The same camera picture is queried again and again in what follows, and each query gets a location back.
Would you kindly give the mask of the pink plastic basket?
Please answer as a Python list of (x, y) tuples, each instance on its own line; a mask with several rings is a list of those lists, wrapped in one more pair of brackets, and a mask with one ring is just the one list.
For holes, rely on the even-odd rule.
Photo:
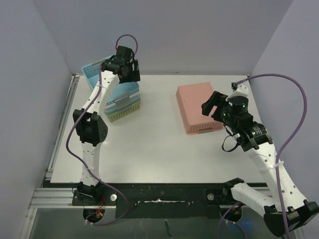
[(212, 93), (209, 82), (178, 86), (175, 97), (186, 134), (195, 135), (223, 128), (222, 123), (202, 115), (201, 105)]

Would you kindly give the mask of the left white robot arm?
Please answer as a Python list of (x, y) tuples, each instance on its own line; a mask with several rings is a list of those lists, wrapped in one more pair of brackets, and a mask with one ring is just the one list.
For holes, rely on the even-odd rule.
[(73, 112), (73, 130), (82, 144), (82, 176), (77, 191), (91, 205), (100, 202), (102, 193), (99, 176), (100, 150), (108, 134), (108, 127), (101, 113), (118, 84), (140, 80), (138, 60), (134, 51), (118, 46), (116, 54), (105, 59), (96, 68), (97, 83), (82, 109)]

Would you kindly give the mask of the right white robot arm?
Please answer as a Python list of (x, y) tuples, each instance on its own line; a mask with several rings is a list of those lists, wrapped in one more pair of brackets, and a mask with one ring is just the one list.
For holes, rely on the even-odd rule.
[(282, 237), (310, 222), (319, 206), (310, 202), (296, 187), (277, 153), (267, 129), (253, 120), (244, 93), (227, 96), (218, 91), (203, 103), (202, 114), (227, 127), (230, 137), (255, 163), (271, 196), (265, 196), (236, 178), (224, 183), (222, 198), (226, 203), (239, 201), (263, 217), (269, 231)]

